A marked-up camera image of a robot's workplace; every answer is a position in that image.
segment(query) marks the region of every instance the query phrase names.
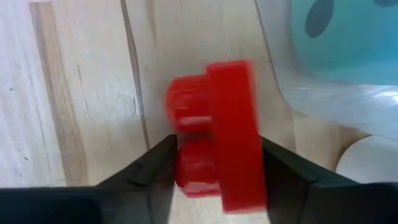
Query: wooden surface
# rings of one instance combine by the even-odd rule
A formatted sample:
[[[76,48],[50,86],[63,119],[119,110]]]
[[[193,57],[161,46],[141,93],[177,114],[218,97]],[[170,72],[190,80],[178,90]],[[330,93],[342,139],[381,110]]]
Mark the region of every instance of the wooden surface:
[[[362,138],[285,102],[254,0],[1,1],[0,186],[98,183],[172,132],[164,93],[175,77],[236,59],[255,64],[266,138],[329,169]],[[170,217],[266,221],[178,191]]]

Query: teal object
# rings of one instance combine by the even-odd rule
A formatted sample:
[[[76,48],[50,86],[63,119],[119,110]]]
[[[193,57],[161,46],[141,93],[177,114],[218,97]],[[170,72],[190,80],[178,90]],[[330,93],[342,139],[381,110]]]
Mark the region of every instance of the teal object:
[[[398,0],[293,0],[292,37],[315,77],[398,85]]]

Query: transparent plastic sheet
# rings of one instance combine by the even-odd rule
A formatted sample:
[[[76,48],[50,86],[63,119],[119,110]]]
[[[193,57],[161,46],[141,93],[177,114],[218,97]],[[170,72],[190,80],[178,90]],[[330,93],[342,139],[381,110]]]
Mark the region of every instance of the transparent plastic sheet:
[[[257,5],[279,88],[291,107],[398,139],[398,86],[350,85],[308,75],[292,40],[292,0],[257,0]]]

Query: white round object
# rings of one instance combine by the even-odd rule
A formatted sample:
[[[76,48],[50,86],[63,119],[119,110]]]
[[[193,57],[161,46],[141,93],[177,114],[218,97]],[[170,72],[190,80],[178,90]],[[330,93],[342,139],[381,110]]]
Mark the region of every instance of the white round object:
[[[350,146],[336,172],[359,183],[398,182],[398,141],[370,136]]]

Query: red plastic piece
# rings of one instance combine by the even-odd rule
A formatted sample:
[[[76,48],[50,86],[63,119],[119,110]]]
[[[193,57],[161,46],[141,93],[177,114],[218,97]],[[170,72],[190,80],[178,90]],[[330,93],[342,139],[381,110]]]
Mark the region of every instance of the red plastic piece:
[[[167,91],[167,114],[180,133],[208,133],[185,142],[177,185],[189,197],[221,194],[225,212],[266,207],[261,139],[251,64],[216,63],[206,74],[178,78]]]

